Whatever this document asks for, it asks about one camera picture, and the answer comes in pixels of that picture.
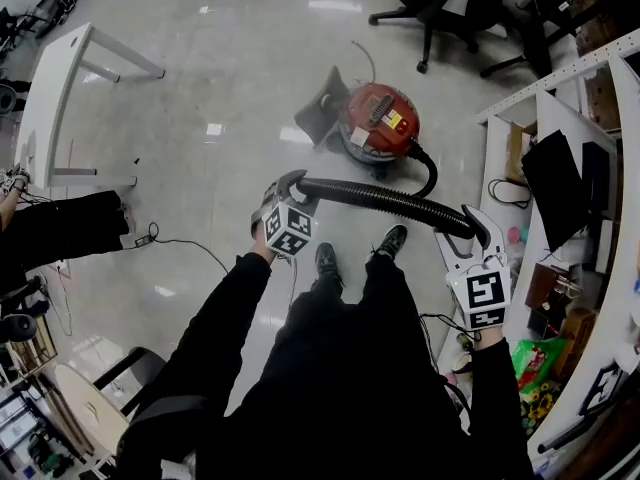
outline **shelving unit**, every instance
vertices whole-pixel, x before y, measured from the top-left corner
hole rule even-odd
[[[588,441],[604,418],[581,438],[565,445],[562,453],[555,451],[540,455],[538,446],[547,442],[581,421],[578,412],[586,394],[595,381],[598,372],[615,359],[617,347],[623,343],[635,343],[639,330],[631,317],[632,309],[638,310],[640,297],[634,291],[638,275],[637,261],[640,247],[640,79],[625,61],[625,57],[640,50],[640,30],[579,59],[570,66],[561,68],[548,77],[523,89],[503,102],[494,105],[478,115],[479,123],[487,125],[487,153],[484,172],[483,192],[480,209],[489,215],[503,230],[512,226],[529,226],[529,237],[522,259],[522,266],[507,312],[504,326],[505,336],[513,348],[518,341],[530,339],[527,330],[530,308],[525,304],[533,270],[536,263],[555,265],[567,269],[569,264],[548,256],[548,243],[540,212],[532,204],[530,213],[513,206],[505,206],[494,201],[488,194],[487,185],[494,178],[504,177],[506,145],[509,140],[510,123],[500,117],[514,105],[529,98],[535,98],[538,123],[538,137],[543,139],[556,130],[567,137],[576,166],[582,169],[582,144],[593,141],[610,153],[613,169],[612,195],[615,185],[622,184],[622,215],[615,251],[613,269],[610,273],[602,307],[599,310],[595,328],[587,348],[564,387],[553,410],[542,422],[528,442],[529,455],[534,464],[554,457],[554,462],[545,472],[545,478],[553,475],[573,460]],[[616,180],[616,143],[610,136],[580,112],[560,101],[548,91],[559,84],[575,81],[586,72],[609,66],[612,72],[616,96],[622,121],[622,145],[624,155],[624,176]],[[453,361],[461,350],[456,343],[457,331],[451,330],[445,341],[438,365],[441,372],[451,370]]]

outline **fiducial marker cube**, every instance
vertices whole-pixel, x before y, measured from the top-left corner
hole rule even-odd
[[[504,324],[506,309],[511,304],[509,267],[452,276],[447,283],[455,295],[465,329],[477,331]]]
[[[293,257],[313,239],[313,219],[301,211],[279,202],[262,220],[267,247]]]

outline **white shelf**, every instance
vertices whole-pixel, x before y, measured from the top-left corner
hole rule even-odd
[[[551,96],[547,91],[558,87],[561,83],[582,77],[586,72],[600,66],[611,68],[616,96],[622,121],[622,145],[624,153],[624,179],[622,180],[623,200],[620,217],[620,230],[615,251],[613,268],[610,273],[609,284],[599,310],[594,330],[582,358],[573,375],[564,387],[553,410],[530,438],[528,442],[529,455],[536,464],[545,460],[537,452],[538,445],[557,437],[579,421],[578,412],[584,402],[586,394],[593,385],[599,371],[610,366],[614,361],[616,348],[624,343],[635,343],[639,329],[633,323],[632,312],[640,314],[640,297],[634,291],[634,283],[638,277],[638,248],[640,246],[640,79],[624,60],[640,48],[640,29],[610,43],[599,50],[580,58],[570,66],[549,75],[545,79],[531,85],[519,93],[505,99],[482,114],[478,115],[478,122],[488,121],[487,166],[499,164],[502,159],[495,158],[493,140],[504,134],[505,122],[496,120],[496,116],[510,109],[518,102],[527,98],[536,99],[538,137],[544,138],[560,130],[569,143],[576,166],[582,172],[582,144],[593,141],[610,154],[611,158],[611,205],[605,215],[614,216],[616,187],[620,184],[616,179],[618,169],[616,165],[616,143],[603,130],[580,113],[584,109],[577,108],[575,101],[563,103],[562,91]],[[489,179],[495,177],[491,169],[485,168],[485,185]],[[504,210],[490,206],[486,196],[486,186],[483,190],[481,209],[497,222],[506,222]],[[525,305],[527,292],[536,263],[548,255],[548,243],[540,212],[534,204],[529,226],[529,239],[525,249],[520,276],[512,297],[512,303],[507,313],[504,331],[513,346],[519,340],[529,337],[526,328],[530,309]],[[546,264],[567,268],[550,256],[544,261]],[[568,464],[580,452],[589,437],[597,429],[599,423],[582,438],[563,447],[563,453],[556,456],[556,461],[545,472],[545,478],[553,478],[564,465]]]
[[[640,165],[640,81],[624,60],[612,58],[610,66],[622,121],[625,163],[618,246],[607,293],[587,348],[552,413],[529,441],[532,458],[538,456],[538,444],[581,420],[578,411],[600,369],[614,362],[617,346],[635,342],[638,337],[630,310],[640,305],[633,291],[640,245],[640,170],[637,168]]]

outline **desk leg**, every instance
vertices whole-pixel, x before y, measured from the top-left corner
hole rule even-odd
[[[111,80],[114,84],[117,84],[120,81],[120,75],[114,73],[113,71],[109,71],[108,69],[104,69],[103,67],[97,66],[93,62],[81,59],[80,67],[86,69],[87,71],[91,71],[92,73],[95,73],[102,78]]]
[[[120,41],[117,41],[113,37],[108,36],[104,32],[100,32],[96,28],[91,31],[91,40],[94,43],[99,44],[103,48],[112,51],[116,55],[119,55],[123,59],[128,60],[132,64],[135,64],[136,66],[151,73],[156,78],[162,78],[164,76],[164,69],[162,69],[160,66],[155,65],[153,62],[147,60],[135,50],[132,50],[128,46],[125,46]]]
[[[138,182],[136,176],[54,174],[49,180],[50,187],[126,187]]]
[[[68,167],[55,167],[53,174],[56,176],[95,176],[98,174],[97,169],[73,169]]]

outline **yellow label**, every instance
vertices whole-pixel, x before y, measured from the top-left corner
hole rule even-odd
[[[391,118],[391,123],[389,124],[389,126],[395,130],[396,126],[400,124],[400,121],[402,121],[402,116],[396,113],[396,115]]]

